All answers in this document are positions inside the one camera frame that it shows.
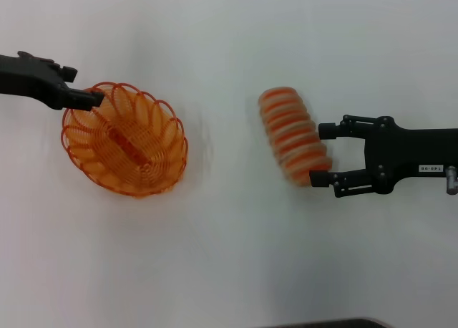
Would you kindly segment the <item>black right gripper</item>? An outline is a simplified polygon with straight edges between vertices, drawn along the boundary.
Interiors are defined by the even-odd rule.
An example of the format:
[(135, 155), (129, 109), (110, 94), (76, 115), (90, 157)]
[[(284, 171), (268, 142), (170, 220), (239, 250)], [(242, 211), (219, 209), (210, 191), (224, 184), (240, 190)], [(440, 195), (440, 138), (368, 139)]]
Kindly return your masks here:
[(344, 115), (339, 124), (320, 123), (321, 140), (365, 139), (366, 169), (346, 172), (311, 170), (311, 185), (332, 187), (337, 198), (368, 193), (389, 194), (406, 178), (445, 178), (458, 168), (458, 128), (410, 130), (392, 117)]

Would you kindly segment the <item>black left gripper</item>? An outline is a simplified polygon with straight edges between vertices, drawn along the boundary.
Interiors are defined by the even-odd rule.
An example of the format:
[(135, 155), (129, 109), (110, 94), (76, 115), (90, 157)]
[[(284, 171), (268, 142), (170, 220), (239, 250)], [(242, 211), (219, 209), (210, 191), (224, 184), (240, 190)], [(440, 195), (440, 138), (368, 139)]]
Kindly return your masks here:
[(0, 94), (30, 97), (53, 110), (64, 107), (90, 111), (104, 99), (100, 90), (71, 90), (77, 70), (53, 59), (18, 51), (17, 57), (0, 55)]

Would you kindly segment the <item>orange striped bread loaf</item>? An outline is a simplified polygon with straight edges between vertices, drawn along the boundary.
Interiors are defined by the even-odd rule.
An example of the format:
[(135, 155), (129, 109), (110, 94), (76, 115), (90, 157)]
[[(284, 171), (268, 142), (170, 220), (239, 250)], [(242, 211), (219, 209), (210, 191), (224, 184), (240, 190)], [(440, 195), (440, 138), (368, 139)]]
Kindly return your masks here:
[(260, 118), (277, 164), (292, 184), (311, 186), (312, 170), (330, 170), (332, 159), (321, 142), (301, 96), (291, 87), (266, 90), (258, 99)]

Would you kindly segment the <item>orange plastic wire basket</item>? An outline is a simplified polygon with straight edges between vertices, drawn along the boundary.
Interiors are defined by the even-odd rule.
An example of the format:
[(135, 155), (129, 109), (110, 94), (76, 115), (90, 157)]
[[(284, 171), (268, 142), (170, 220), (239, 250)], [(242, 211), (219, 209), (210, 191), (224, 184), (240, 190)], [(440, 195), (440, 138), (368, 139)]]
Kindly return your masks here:
[(187, 167), (182, 121), (164, 100), (127, 83), (100, 82), (90, 111), (67, 109), (61, 143), (72, 163), (93, 183), (134, 198), (172, 190)]

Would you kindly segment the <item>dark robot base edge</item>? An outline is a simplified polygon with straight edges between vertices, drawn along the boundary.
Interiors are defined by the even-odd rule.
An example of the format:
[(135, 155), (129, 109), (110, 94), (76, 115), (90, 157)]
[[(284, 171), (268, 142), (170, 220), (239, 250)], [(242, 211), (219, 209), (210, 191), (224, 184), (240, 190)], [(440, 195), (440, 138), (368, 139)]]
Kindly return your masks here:
[(282, 324), (271, 328), (394, 328), (383, 321), (367, 317)]

